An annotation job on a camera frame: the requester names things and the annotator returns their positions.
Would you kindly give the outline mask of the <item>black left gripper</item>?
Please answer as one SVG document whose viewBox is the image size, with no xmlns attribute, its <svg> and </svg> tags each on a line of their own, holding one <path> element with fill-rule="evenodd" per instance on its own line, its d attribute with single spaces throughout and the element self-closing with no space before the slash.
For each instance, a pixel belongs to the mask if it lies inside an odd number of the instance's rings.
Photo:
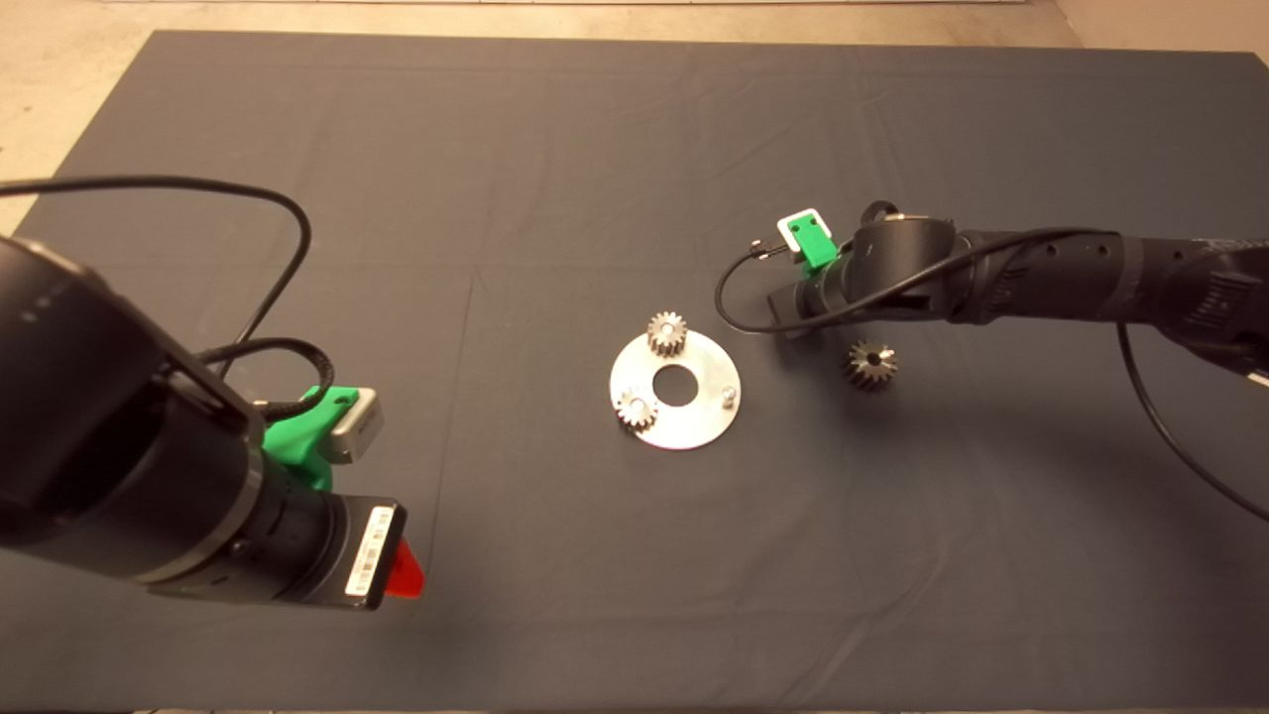
<svg viewBox="0 0 1269 714">
<path fill-rule="evenodd" d="M 386 596 L 418 599 L 425 573 L 404 536 L 407 511 L 396 498 L 332 497 L 335 533 L 320 566 L 320 606 L 376 611 Z"/>
</svg>

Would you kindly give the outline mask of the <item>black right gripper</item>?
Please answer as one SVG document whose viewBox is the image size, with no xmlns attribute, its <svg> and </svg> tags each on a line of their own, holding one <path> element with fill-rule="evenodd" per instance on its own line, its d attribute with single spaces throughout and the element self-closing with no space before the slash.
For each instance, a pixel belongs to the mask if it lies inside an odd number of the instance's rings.
<svg viewBox="0 0 1269 714">
<path fill-rule="evenodd" d="M 825 268 L 812 279 L 794 282 L 766 295 L 766 311 L 770 312 L 773 328 L 780 330 L 787 339 L 801 339 L 819 328 L 787 328 L 788 325 L 816 320 L 825 313 L 843 309 L 851 302 L 849 289 L 849 266 L 838 263 Z"/>
</svg>

